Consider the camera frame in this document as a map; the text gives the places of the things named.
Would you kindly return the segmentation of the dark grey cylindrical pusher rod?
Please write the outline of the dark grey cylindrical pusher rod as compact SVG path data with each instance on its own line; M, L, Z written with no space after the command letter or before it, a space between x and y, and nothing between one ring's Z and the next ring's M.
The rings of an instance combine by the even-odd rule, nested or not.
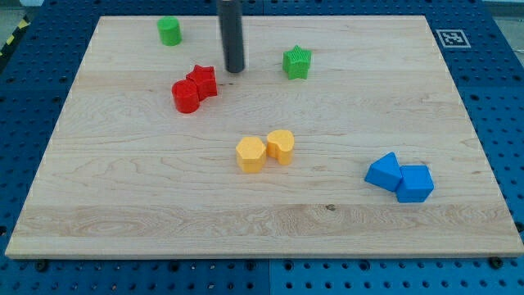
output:
M217 15L225 69L230 73L240 73L245 69L242 4L238 0L218 0Z

